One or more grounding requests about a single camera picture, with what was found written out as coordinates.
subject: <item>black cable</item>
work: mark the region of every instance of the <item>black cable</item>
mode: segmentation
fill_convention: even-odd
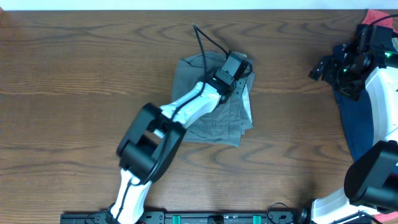
[[[248,77],[252,72],[253,72],[253,64],[252,64],[252,63],[249,63],[249,71],[246,72],[246,73],[244,73],[244,74],[242,75],[241,78],[246,78],[246,77]]]
[[[349,44],[346,45],[346,47],[343,49],[343,52],[346,52],[346,49],[348,49],[349,46],[351,46],[351,45],[355,42],[355,40],[356,40],[360,35],[362,35],[362,34],[365,32],[365,30],[366,30],[367,28],[373,26],[374,24],[376,24],[376,23],[378,23],[378,22],[380,22],[380,21],[383,21],[383,20],[389,19],[389,18],[393,18],[393,17],[398,17],[398,14],[393,14],[393,15],[389,15],[389,16],[384,16],[384,17],[382,17],[382,18],[380,18],[380,19],[378,19],[378,20],[373,21],[373,22],[370,23],[369,25],[367,25],[365,28],[363,28],[363,29],[354,37],[354,39],[353,39]]]
[[[276,205],[283,205],[283,206],[285,206],[286,208],[288,208],[288,206],[287,205],[285,205],[284,203],[282,203],[282,202],[276,202],[276,203],[273,203],[269,208],[268,208],[268,210],[267,210],[267,219],[268,219],[268,221],[270,221],[272,224],[276,224],[274,221],[272,221],[272,219],[270,219],[269,218],[269,216],[268,216],[268,213],[269,213],[269,210],[271,210],[274,206],[276,206]]]
[[[352,215],[348,215],[344,218],[340,218],[339,220],[333,221],[331,224],[338,224],[338,223],[344,223],[348,220],[352,220],[355,217],[368,217],[370,218],[372,221],[374,221],[376,224],[382,224],[381,222],[379,222],[377,219],[375,219],[373,216],[369,215],[368,213],[364,212],[364,211],[358,211],[357,213],[354,213]]]
[[[86,218],[85,218],[85,224],[98,224],[98,223],[96,223],[95,221],[93,221],[93,220],[96,219],[96,217],[94,217],[94,218],[89,218],[89,216],[91,216],[91,215],[97,216],[98,214],[102,214],[102,213],[105,213],[105,212],[106,212],[106,211],[88,214],[88,215],[86,216]]]
[[[196,35],[197,35],[197,39],[198,39],[198,42],[199,42],[201,55],[202,55],[202,57],[203,57],[203,67],[204,67],[203,76],[204,76],[204,78],[206,78],[206,75],[207,75],[207,63],[206,63],[205,50],[203,49],[203,45],[202,45],[202,43],[201,43],[201,40],[200,40],[200,37],[199,37],[199,34],[198,34],[198,27],[194,24],[194,25],[193,25],[193,28],[194,28],[195,33],[196,33]],[[172,114],[172,116],[171,116],[171,119],[170,119],[170,126],[169,126],[169,129],[172,128],[172,125],[173,125],[173,123],[174,123],[174,122],[173,122],[174,117],[175,117],[175,115],[180,111],[180,109],[183,108],[185,105],[187,105],[187,104],[188,104],[189,102],[191,102],[192,100],[194,100],[196,97],[200,96],[200,95],[203,93],[203,90],[205,89],[205,86],[206,86],[206,82],[203,82],[203,85],[202,85],[200,91],[199,91],[195,96],[191,97],[189,100],[185,101],[185,102],[182,103],[180,106],[176,107],[176,109],[175,109],[175,111],[173,112],[173,114]],[[123,210],[124,200],[126,199],[126,195],[127,195],[127,191],[128,191],[128,189],[129,189],[129,187],[130,187],[130,186],[142,185],[144,182],[148,182],[149,180],[151,180],[151,178],[156,174],[156,172],[157,172],[157,170],[158,170],[158,168],[159,168],[159,164],[160,164],[160,162],[163,160],[163,157],[164,157],[164,154],[165,154],[166,145],[169,143],[170,131],[166,133],[166,135],[164,136],[164,138],[165,138],[165,139],[164,139],[164,144],[163,144],[162,150],[160,151],[159,159],[156,161],[156,163],[154,164],[153,168],[150,170],[150,173],[149,173],[149,175],[147,176],[147,178],[145,178],[144,180],[140,180],[138,184],[133,184],[133,183],[131,182],[131,180],[129,180],[129,182],[127,183],[127,187],[126,187],[126,191],[124,192],[124,195],[123,195],[121,207],[120,207],[120,209],[119,209],[118,214],[116,215],[116,221],[118,220],[118,218],[119,218],[119,216],[120,216],[120,213],[121,213],[121,211]]]
[[[116,215],[116,218],[115,218],[116,221],[119,219],[120,213],[122,213],[123,206],[124,206],[124,201],[126,199],[127,192],[129,191],[129,188],[130,188],[131,185],[132,185],[132,178],[127,183],[126,190],[124,191],[122,203],[120,204],[120,208],[119,208],[118,214]]]
[[[375,219],[373,216],[369,215],[369,214],[366,213],[366,212],[360,211],[360,212],[358,212],[358,213],[359,213],[359,215],[364,215],[364,216],[370,218],[370,219],[371,219],[372,221],[374,221],[376,224],[382,224],[379,220]]]
[[[218,45],[216,42],[214,42],[213,40],[210,39],[210,37],[208,37],[204,32],[202,32],[196,25],[193,25],[194,27],[196,27],[196,30],[199,31],[199,33],[201,35],[203,35],[204,37],[206,37],[206,39],[208,39],[211,43],[213,43],[214,45],[216,45],[219,49],[221,49],[225,55],[228,55],[228,52],[220,45]]]
[[[343,69],[344,68],[344,65],[342,65],[338,70],[337,70],[337,73],[336,73],[336,84],[337,84],[337,87],[340,89],[340,80],[339,80],[339,78],[338,78],[338,76],[339,76],[339,74],[340,74],[340,72],[341,72],[341,69]]]

